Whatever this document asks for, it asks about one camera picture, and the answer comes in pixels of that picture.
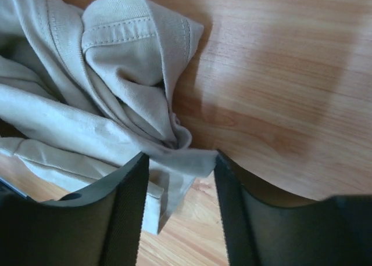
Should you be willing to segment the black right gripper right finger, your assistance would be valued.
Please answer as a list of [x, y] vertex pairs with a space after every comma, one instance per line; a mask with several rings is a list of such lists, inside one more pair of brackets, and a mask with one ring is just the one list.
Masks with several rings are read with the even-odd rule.
[[223, 152], [214, 180], [230, 265], [371, 264], [370, 195], [301, 197]]

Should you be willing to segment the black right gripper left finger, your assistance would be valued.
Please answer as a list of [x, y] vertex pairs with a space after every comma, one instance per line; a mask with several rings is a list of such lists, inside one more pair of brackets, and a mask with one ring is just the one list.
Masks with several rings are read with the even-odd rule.
[[2, 265], [135, 265], [149, 158], [59, 200], [37, 202], [1, 181]]

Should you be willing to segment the beige t shirt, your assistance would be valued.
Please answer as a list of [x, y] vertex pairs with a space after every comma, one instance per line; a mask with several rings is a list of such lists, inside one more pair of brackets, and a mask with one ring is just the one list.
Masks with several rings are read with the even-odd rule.
[[214, 150], [172, 109], [203, 25], [150, 0], [1, 0], [1, 153], [69, 191], [150, 158], [143, 230], [157, 234]]

